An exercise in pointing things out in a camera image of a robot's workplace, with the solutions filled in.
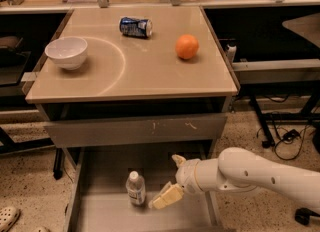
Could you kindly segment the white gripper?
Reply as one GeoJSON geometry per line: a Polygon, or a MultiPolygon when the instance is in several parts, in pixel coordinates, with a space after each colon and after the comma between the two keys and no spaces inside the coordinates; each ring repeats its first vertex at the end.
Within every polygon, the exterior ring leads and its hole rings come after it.
{"type": "Polygon", "coordinates": [[[171,182],[168,182],[148,203],[150,209],[159,210],[166,208],[180,201],[184,192],[190,195],[198,194],[200,192],[195,175],[199,159],[186,160],[183,156],[173,154],[172,160],[177,166],[175,175],[177,183],[172,184],[171,182]]]}

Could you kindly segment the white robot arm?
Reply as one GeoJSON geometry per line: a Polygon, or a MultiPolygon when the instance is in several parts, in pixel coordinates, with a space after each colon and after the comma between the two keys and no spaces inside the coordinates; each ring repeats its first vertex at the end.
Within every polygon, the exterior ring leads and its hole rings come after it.
{"type": "Polygon", "coordinates": [[[259,188],[282,194],[320,213],[320,173],[269,161],[248,150],[230,147],[213,159],[185,159],[174,154],[175,183],[167,183],[149,202],[163,209],[184,195],[204,192],[251,193],[259,188]]]}

